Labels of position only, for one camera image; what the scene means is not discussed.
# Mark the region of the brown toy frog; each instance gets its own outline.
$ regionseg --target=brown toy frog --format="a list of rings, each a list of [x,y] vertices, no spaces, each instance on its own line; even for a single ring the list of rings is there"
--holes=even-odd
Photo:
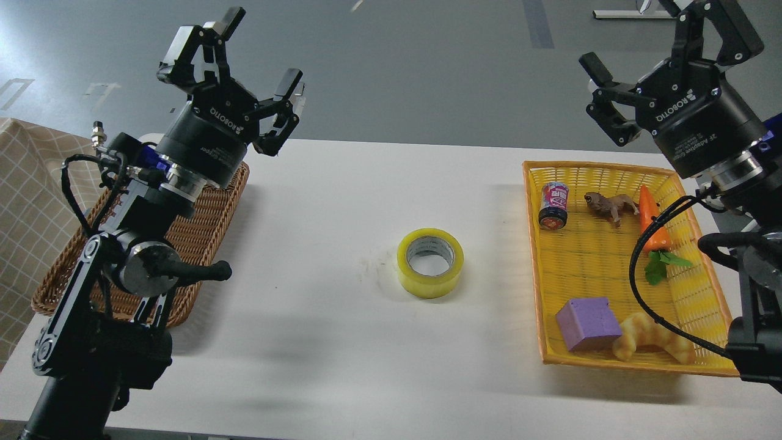
[[[619,194],[613,197],[604,197],[600,193],[586,193],[584,194],[584,200],[586,205],[589,206],[592,211],[595,211],[599,215],[605,217],[611,217],[614,222],[614,226],[617,228],[621,224],[622,219],[619,217],[619,212],[626,207],[631,207],[633,213],[638,215],[638,206],[633,199],[627,194]]]

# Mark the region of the robotiq logo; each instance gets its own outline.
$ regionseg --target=robotiq logo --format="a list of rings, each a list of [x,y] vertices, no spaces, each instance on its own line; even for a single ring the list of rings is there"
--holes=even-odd
[[[686,106],[688,103],[691,103],[695,101],[695,94],[692,91],[692,88],[690,90],[687,90],[687,96],[683,97],[682,99],[679,99],[674,103],[672,106],[668,107],[664,112],[660,113],[655,117],[657,119],[657,122],[663,122],[668,116],[676,113],[679,111],[682,107]]]
[[[212,116],[216,117],[220,122],[225,124],[226,127],[230,128],[231,130],[236,132],[237,135],[241,134],[242,130],[244,130],[244,127],[240,127],[240,126],[234,124],[233,121],[231,121],[230,119],[225,117],[224,114],[222,114],[219,111],[217,111],[214,107],[209,109],[209,113],[211,113]]]

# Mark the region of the yellow plastic basket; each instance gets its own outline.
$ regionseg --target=yellow plastic basket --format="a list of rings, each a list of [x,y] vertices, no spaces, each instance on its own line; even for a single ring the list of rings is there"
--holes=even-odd
[[[622,225],[615,228],[589,209],[583,194],[594,191],[611,197],[624,193],[638,201],[640,186],[646,185],[664,208],[685,194],[674,171],[623,164],[532,161],[524,162],[523,170],[543,363],[738,376],[730,360],[698,346],[695,363],[691,365],[679,364],[668,353],[653,348],[639,348],[629,362],[618,360],[610,349],[568,352],[554,317],[572,298],[608,297],[619,322],[641,311],[630,290],[627,272],[640,235],[639,220],[626,211],[622,213]],[[537,217],[541,192],[543,185],[554,181],[564,182],[570,188],[568,221],[563,229],[541,230]],[[694,265],[669,266],[668,279],[651,286],[643,270],[648,257],[642,254],[636,273],[640,294],[652,309],[674,325],[724,346],[730,311],[711,261],[698,250],[701,230],[692,211],[674,218],[666,228],[673,241],[671,251]]]

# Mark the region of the wicker basket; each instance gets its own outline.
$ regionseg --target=wicker basket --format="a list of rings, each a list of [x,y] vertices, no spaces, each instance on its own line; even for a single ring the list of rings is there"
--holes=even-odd
[[[597,217],[583,194],[589,191],[606,197],[625,193],[638,200],[646,185],[662,207],[685,194],[674,171],[661,168],[591,162],[531,162],[523,164],[527,191],[529,236],[533,256],[535,306],[540,355],[544,363],[595,366],[626,370],[653,370],[672,373],[735,377],[733,363],[696,346],[695,364],[679,364],[666,352],[640,348],[629,362],[618,360],[610,349],[596,352],[568,352],[555,314],[572,298],[608,297],[619,322],[640,312],[627,270],[630,255],[640,235],[639,220],[632,213],[622,215],[622,225]],[[568,221],[557,231],[541,230],[538,211],[543,185],[564,182],[570,188]],[[694,263],[693,267],[668,267],[668,279],[650,286],[643,267],[644,254],[636,274],[644,300],[661,316],[717,345],[727,342],[730,311],[711,261],[699,250],[701,230],[692,213],[674,218],[666,228],[673,240],[671,251]]]
[[[182,261],[192,265],[212,263],[236,211],[236,205],[248,176],[249,167],[242,162],[227,189],[205,187],[195,202],[195,214],[191,218],[177,217],[169,228],[166,239],[177,250]],[[95,209],[92,209],[91,215],[88,216],[89,222],[92,222],[108,196],[107,190],[95,202]],[[33,295],[31,302],[33,310],[47,316],[54,313],[85,242],[84,234],[80,230],[76,231]],[[201,283],[196,283],[177,289],[168,320],[169,327],[178,326],[187,319],[200,288]],[[91,299],[98,310],[102,311],[103,300],[97,284],[93,287]],[[111,306],[116,319],[127,321],[132,318],[140,302],[140,297],[127,294],[112,285]]]

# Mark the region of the orange carrot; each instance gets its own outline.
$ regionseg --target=orange carrot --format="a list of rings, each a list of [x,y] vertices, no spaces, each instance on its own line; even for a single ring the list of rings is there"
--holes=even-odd
[[[641,185],[640,187],[638,211],[640,216],[640,231],[643,233],[651,224],[652,217],[660,215],[660,208],[657,207],[657,202],[655,202],[649,188],[645,185]],[[650,251],[669,251],[671,243],[671,237],[668,235],[668,231],[665,230],[665,226],[663,226],[646,242],[644,245],[644,252],[648,254]]]

